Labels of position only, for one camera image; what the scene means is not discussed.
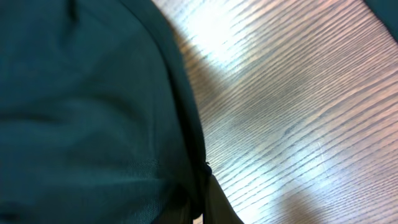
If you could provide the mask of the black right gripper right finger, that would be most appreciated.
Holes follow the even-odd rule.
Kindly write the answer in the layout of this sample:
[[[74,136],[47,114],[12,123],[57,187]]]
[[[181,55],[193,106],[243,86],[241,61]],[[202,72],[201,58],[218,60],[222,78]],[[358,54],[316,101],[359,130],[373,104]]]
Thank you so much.
[[[214,175],[208,179],[203,224],[243,224]]]

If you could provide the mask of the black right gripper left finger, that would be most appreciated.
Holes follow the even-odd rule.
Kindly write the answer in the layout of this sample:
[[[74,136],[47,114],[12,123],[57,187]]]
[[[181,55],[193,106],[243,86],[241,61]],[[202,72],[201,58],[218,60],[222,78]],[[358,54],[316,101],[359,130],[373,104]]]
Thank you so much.
[[[163,211],[152,224],[192,224],[191,200],[186,190],[177,187]]]

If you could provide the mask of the black t-shirt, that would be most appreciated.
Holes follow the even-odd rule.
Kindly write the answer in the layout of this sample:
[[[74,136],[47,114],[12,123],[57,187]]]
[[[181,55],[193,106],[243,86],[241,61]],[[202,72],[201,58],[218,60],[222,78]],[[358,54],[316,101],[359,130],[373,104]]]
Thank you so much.
[[[204,211],[204,139],[152,1],[1,2],[1,222]]]

